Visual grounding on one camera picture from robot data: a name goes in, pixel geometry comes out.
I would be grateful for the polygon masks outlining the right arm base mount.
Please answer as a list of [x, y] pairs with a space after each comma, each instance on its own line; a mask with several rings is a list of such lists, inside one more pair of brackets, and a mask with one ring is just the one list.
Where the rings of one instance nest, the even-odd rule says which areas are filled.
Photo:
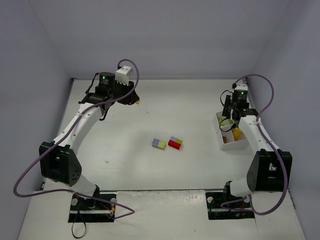
[[211, 221], [254, 219], [250, 203], [241, 197], [226, 197], [222, 191], [206, 191], [207, 216]]

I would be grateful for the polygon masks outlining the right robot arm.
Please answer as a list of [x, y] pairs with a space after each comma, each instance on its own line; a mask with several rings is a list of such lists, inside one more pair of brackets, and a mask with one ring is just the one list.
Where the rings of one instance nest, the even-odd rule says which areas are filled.
[[293, 157], [270, 140], [258, 112], [250, 108], [247, 90], [234, 89], [226, 96], [222, 121], [231, 122], [221, 132], [230, 133], [232, 144], [246, 139], [253, 151], [253, 159], [246, 175], [228, 181], [223, 194], [227, 201], [245, 198], [258, 192], [286, 192]]

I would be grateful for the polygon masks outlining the pale green square lego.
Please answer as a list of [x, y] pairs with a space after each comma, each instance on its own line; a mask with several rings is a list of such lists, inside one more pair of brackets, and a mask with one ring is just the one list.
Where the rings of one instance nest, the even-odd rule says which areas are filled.
[[166, 146], [166, 142], [164, 141], [164, 140], [160, 140], [159, 142], [158, 142], [158, 145], [157, 145], [157, 147], [159, 148], [159, 149], [164, 149], [165, 148], [165, 146]]

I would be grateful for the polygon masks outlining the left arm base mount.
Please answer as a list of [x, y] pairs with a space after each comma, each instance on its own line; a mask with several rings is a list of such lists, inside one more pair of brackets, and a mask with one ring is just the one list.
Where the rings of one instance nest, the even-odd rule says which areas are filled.
[[87, 233], [89, 223], [113, 223], [116, 206], [110, 203], [96, 201], [73, 195], [68, 214], [71, 223], [71, 234], [79, 240]]

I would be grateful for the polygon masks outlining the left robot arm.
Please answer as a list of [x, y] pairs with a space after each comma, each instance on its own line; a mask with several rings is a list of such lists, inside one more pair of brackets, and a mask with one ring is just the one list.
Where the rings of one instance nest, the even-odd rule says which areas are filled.
[[86, 90], [71, 122], [52, 142], [43, 142], [39, 147], [42, 176], [80, 193], [80, 198], [90, 210], [97, 205], [100, 188], [83, 176], [77, 153], [91, 128], [106, 118], [109, 108], [115, 102], [133, 105], [140, 100], [133, 89], [135, 84], [130, 80], [130, 74], [128, 66], [115, 73], [98, 73], [98, 85], [93, 92]]

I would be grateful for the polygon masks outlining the green square lego brick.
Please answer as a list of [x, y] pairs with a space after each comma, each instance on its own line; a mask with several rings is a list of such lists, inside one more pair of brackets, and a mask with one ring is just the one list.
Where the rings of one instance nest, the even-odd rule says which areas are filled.
[[220, 127], [226, 127], [233, 124], [233, 120], [229, 118], [218, 118], [218, 123]]

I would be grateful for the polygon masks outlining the yellow long lego brick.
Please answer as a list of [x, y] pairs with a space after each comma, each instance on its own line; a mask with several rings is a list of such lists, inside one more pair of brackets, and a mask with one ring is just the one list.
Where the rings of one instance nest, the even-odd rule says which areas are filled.
[[238, 127], [235, 127], [232, 129], [232, 135], [233, 139], [237, 141], [239, 137], [242, 135], [242, 131]]

